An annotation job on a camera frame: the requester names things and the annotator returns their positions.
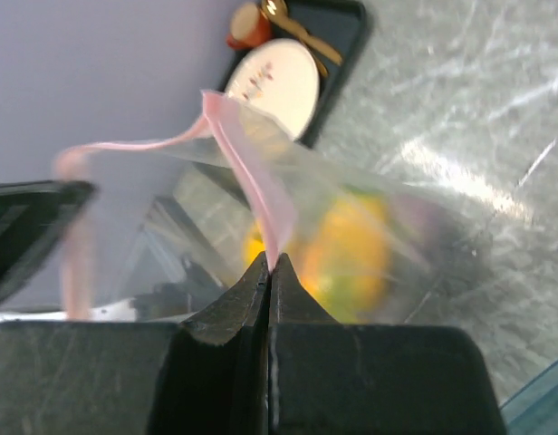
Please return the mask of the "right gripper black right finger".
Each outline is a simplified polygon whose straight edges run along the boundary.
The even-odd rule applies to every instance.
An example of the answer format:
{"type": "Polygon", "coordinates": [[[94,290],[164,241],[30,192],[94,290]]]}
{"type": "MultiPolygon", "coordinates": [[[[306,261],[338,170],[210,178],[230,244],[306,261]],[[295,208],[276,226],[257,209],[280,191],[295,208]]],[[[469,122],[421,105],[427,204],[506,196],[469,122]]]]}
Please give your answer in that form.
{"type": "Polygon", "coordinates": [[[271,277],[273,434],[503,434],[485,360],[463,330],[334,321],[288,256],[271,277]]]}

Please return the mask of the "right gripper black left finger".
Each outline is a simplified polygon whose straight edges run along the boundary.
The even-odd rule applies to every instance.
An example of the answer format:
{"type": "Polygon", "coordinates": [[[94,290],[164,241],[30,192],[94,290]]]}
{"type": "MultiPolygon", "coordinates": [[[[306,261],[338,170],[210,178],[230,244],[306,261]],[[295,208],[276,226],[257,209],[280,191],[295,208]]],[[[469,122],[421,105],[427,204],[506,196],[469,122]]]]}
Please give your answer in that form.
{"type": "Polygon", "coordinates": [[[258,256],[175,322],[0,323],[0,434],[265,434],[269,274],[258,256]]]}

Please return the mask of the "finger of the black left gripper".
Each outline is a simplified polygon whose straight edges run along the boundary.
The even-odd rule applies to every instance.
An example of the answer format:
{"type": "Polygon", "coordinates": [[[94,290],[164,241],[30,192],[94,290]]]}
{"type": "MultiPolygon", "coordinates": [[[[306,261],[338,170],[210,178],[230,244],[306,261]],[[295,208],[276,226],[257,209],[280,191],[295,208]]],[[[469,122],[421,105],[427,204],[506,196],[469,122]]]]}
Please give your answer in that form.
{"type": "Polygon", "coordinates": [[[83,180],[0,184],[0,304],[26,286],[95,192],[83,180]]]}

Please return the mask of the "orange green mango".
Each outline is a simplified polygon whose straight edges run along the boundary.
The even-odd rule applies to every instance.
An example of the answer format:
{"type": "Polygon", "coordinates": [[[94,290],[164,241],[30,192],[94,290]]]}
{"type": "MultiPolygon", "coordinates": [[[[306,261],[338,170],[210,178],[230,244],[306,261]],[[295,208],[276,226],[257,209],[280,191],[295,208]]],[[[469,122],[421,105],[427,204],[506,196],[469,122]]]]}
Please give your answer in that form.
{"type": "Polygon", "coordinates": [[[353,191],[324,215],[298,269],[303,288],[341,323],[361,323],[386,294],[391,248],[383,199],[353,191]]]}

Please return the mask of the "clear zip top bag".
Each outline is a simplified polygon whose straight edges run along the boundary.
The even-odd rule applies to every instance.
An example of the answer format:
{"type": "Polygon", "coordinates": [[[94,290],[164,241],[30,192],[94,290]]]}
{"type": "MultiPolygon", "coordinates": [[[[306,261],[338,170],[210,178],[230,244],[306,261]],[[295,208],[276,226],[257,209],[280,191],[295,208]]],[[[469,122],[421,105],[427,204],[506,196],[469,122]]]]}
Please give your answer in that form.
{"type": "Polygon", "coordinates": [[[219,92],[204,92],[197,120],[176,137],[74,146],[62,151],[53,167],[57,176],[77,170],[125,176],[139,169],[172,173],[193,163],[229,169],[246,197],[250,222],[242,235],[241,275],[248,268],[244,238],[254,222],[265,243],[266,256],[259,256],[267,270],[274,271],[280,255],[287,255],[299,280],[304,250],[338,198],[353,191],[382,198],[392,254],[387,290],[355,324],[405,322],[429,296],[464,295],[489,273],[487,241],[472,236],[470,221],[436,191],[330,163],[290,139],[273,118],[219,92]]]}

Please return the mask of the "yellow orange mango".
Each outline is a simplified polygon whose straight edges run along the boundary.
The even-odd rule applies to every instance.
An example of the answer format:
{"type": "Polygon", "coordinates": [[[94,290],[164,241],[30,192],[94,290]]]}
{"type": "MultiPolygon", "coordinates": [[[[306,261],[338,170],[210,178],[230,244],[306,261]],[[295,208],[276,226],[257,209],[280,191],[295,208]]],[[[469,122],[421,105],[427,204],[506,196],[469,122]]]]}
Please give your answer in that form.
{"type": "Polygon", "coordinates": [[[258,223],[254,222],[247,230],[244,238],[242,256],[245,267],[249,267],[261,253],[266,256],[265,243],[258,223]]]}

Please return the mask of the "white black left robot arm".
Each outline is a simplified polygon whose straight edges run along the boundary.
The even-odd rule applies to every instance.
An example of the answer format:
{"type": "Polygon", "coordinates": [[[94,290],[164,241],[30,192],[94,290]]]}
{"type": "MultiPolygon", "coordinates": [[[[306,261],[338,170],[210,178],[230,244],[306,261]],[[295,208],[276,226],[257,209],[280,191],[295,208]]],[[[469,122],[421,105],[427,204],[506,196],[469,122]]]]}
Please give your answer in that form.
{"type": "Polygon", "coordinates": [[[249,222],[207,164],[0,185],[0,322],[187,317],[238,280],[249,222]]]}

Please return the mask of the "translucent blue plastic container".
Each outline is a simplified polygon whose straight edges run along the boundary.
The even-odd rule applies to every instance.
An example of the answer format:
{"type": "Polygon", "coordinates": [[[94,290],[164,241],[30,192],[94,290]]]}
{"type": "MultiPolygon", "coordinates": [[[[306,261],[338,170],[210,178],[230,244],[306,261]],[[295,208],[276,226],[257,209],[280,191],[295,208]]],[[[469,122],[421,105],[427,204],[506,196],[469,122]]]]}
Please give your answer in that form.
{"type": "Polygon", "coordinates": [[[508,434],[558,434],[558,360],[501,407],[508,434]]]}

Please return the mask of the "cream plate with leaf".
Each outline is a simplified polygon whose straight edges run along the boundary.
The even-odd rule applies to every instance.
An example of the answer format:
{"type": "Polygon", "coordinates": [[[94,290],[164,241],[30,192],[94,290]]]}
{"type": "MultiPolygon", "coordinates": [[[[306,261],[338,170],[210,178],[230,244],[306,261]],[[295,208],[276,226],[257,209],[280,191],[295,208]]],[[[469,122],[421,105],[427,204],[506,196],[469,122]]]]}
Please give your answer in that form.
{"type": "Polygon", "coordinates": [[[274,117],[291,139],[299,140],[315,114],[320,74],[302,43],[273,39],[238,63],[225,93],[274,117]]]}

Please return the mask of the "small orange cup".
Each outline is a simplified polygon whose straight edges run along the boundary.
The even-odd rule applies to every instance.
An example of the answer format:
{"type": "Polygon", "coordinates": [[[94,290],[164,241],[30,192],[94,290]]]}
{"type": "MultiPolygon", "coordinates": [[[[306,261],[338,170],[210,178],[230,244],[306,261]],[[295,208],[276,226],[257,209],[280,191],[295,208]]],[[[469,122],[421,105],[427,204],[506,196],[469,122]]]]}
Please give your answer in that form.
{"type": "Polygon", "coordinates": [[[259,5],[246,2],[235,10],[226,37],[229,47],[234,50],[252,49],[271,39],[271,24],[259,5]]]}

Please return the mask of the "gold spoon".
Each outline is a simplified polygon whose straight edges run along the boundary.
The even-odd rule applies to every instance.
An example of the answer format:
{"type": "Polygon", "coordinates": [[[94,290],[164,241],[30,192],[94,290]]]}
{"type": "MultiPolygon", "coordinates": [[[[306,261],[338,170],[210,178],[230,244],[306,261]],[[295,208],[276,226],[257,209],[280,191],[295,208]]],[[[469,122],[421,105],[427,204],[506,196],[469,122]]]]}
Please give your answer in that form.
{"type": "Polygon", "coordinates": [[[307,48],[313,49],[336,65],[342,64],[342,55],[321,38],[310,34],[305,27],[289,15],[287,3],[284,0],[263,0],[260,9],[268,21],[288,34],[295,36],[307,48]]]}

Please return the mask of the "black rectangular tray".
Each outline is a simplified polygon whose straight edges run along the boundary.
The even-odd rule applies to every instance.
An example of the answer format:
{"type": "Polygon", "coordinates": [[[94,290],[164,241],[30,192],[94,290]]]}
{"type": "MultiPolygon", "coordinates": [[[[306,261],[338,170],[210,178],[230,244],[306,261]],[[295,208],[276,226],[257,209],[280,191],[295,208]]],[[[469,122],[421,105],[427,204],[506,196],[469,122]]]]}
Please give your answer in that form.
{"type": "Polygon", "coordinates": [[[370,34],[372,20],[360,1],[296,0],[286,1],[285,13],[301,24],[308,34],[317,36],[331,45],[342,56],[342,62],[333,63],[326,56],[327,75],[320,80],[319,102],[311,123],[299,141],[311,148],[322,124],[329,114],[335,97],[342,89],[357,62],[370,34]]]}

